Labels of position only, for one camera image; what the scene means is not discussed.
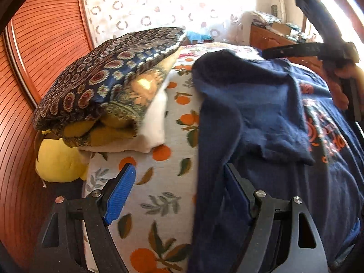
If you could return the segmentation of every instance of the flower pattern on blanket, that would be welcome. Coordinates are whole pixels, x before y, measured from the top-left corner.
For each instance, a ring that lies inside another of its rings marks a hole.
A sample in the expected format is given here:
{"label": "flower pattern on blanket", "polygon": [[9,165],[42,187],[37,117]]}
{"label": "flower pattern on blanket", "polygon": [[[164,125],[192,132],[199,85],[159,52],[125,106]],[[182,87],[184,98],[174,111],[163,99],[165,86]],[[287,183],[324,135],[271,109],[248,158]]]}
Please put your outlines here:
{"label": "flower pattern on blanket", "polygon": [[[105,159],[105,153],[95,153],[90,160],[84,196],[116,177],[125,163],[135,166],[134,186],[119,219],[109,226],[130,273],[186,272],[195,210],[202,103],[190,70],[201,55],[223,48],[241,53],[241,57],[259,58],[255,49],[247,46],[208,43],[183,47],[166,89],[165,143],[147,154],[107,153]],[[86,262],[91,271],[97,272],[87,239],[85,231]]]}

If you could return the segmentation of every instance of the slatted wooden panel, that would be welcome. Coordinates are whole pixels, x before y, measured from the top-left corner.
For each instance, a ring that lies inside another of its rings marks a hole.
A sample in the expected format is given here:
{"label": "slatted wooden panel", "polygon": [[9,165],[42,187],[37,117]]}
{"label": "slatted wooden panel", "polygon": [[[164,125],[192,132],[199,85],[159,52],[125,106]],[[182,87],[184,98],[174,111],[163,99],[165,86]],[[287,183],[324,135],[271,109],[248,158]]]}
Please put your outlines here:
{"label": "slatted wooden panel", "polygon": [[42,97],[68,64],[90,52],[78,0],[27,0],[13,23],[25,67]]}
{"label": "slatted wooden panel", "polygon": [[51,204],[34,170],[32,113],[0,37],[0,239],[24,269]]}

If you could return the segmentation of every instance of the yellow plush toy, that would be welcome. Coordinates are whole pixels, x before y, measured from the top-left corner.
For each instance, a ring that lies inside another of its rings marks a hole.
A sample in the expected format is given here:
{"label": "yellow plush toy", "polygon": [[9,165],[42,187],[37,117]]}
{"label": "yellow plush toy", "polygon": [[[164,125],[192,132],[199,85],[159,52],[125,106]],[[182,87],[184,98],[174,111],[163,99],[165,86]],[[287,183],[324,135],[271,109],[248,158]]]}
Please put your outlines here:
{"label": "yellow plush toy", "polygon": [[62,139],[49,139],[46,132],[35,138],[35,170],[43,181],[67,183],[86,180],[87,165],[81,162],[77,148],[66,146]]}

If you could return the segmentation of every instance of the human hand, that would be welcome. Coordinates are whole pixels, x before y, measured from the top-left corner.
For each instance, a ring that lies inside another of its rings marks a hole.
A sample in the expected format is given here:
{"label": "human hand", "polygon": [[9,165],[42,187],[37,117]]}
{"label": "human hand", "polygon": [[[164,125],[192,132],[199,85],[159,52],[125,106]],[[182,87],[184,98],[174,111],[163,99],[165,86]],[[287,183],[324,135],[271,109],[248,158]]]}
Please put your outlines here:
{"label": "human hand", "polygon": [[342,69],[335,69],[333,74],[329,74],[324,71],[323,79],[326,81],[329,87],[330,93],[332,95],[332,100],[335,106],[339,109],[348,109],[349,100],[347,96],[343,93],[340,85],[339,78],[356,79],[357,90],[359,94],[359,99],[361,103],[361,111],[364,112],[364,72],[356,64],[347,64]]}

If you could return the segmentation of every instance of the floral bedspread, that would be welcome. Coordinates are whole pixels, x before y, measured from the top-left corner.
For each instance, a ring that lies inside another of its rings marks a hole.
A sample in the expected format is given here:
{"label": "floral bedspread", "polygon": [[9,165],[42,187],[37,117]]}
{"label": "floral bedspread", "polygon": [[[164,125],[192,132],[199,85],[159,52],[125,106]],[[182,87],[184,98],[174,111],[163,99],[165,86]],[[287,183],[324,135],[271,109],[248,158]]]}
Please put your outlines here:
{"label": "floral bedspread", "polygon": [[[109,230],[130,273],[185,272],[190,252],[197,182],[199,114],[202,97],[191,69],[206,52],[230,49],[261,59],[248,46],[207,43],[185,46],[169,75],[164,145],[144,154],[96,153],[90,160],[84,196],[101,189],[125,163],[136,168],[136,181],[118,220]],[[84,229],[88,268],[98,272]]]}

